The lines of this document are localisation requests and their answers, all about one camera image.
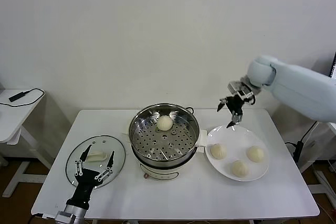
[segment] table leg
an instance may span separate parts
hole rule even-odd
[[[329,171],[332,173],[336,170],[336,162],[334,162],[332,165],[329,166]]]
[[[289,219],[263,220],[261,224],[282,224]]]
[[[320,184],[308,185],[311,194],[326,194],[330,203],[332,204],[334,209],[336,209],[336,194],[332,190],[332,187],[330,186],[327,178],[320,170],[314,171],[314,174],[317,180],[320,182]]]
[[[9,198],[13,194],[17,184],[19,184],[20,182],[41,183],[41,184],[44,183],[44,180],[46,179],[47,175],[24,174],[28,165],[29,162],[27,161],[24,161],[20,164],[12,180],[9,182],[8,186],[4,190],[2,197]]]
[[[35,138],[33,138],[23,126],[21,126],[21,136],[31,146],[30,151],[38,158],[38,160],[40,160],[48,169],[51,169],[54,162],[53,158],[38,144]]]
[[[0,166],[7,166],[8,161],[3,158],[3,156],[0,155]]]

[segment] black cable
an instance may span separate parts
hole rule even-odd
[[[315,121],[310,128],[307,130],[307,132],[303,135],[303,137],[301,138],[301,140],[299,142],[302,142],[302,140],[305,138],[305,136],[310,132],[310,130],[314,127],[314,125],[317,123],[317,121]]]
[[[300,159],[300,155],[301,155],[301,152],[302,152],[302,149],[303,149],[303,139],[305,139],[305,137],[307,136],[307,134],[311,131],[311,129],[317,124],[317,121],[315,121],[311,126],[310,128],[306,131],[306,133],[302,136],[301,140],[298,141],[296,143],[296,147],[295,147],[295,150],[293,152],[293,160],[295,163],[298,163],[299,162],[299,159]]]
[[[296,144],[295,144],[295,143],[292,143],[292,142],[285,142],[285,144],[291,144],[291,145],[293,145],[294,147],[296,147]]]
[[[29,221],[27,222],[27,224],[30,224],[31,221],[32,221],[32,219],[34,219],[35,217],[42,217],[42,216],[43,216],[43,214],[34,214],[34,215],[32,215],[32,216],[30,217]]]
[[[8,104],[8,103],[1,103],[0,102],[0,105],[6,105],[6,106],[9,106],[9,107],[12,107],[12,108],[16,108],[16,107],[22,107],[22,106],[27,106],[27,105],[31,105],[35,102],[37,102],[42,96],[45,95],[46,92],[44,92],[42,89],[38,89],[38,88],[33,88],[31,90],[28,90],[26,92],[24,92],[24,94],[28,94],[29,92],[33,91],[33,90],[39,90],[42,92],[42,94],[33,102],[30,102],[30,103],[25,103],[25,104],[20,104],[20,105],[11,105],[11,104]]]

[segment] white wall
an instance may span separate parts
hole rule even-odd
[[[335,13],[335,0],[0,0],[0,82],[45,89],[70,123],[83,108],[215,108],[260,54],[327,71]],[[256,106],[285,138],[309,127],[278,105],[264,92]]]

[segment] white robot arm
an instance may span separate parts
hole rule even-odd
[[[241,107],[244,103],[254,104],[261,88],[314,121],[336,123],[336,80],[270,56],[255,59],[247,76],[230,82],[228,88],[234,96],[221,99],[218,106],[219,111],[227,105],[232,113],[228,127],[242,120]]]

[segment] steamer handle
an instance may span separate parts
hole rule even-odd
[[[194,114],[194,109],[193,109],[193,107],[186,107],[185,109],[186,109],[186,110],[191,110],[191,113]]]

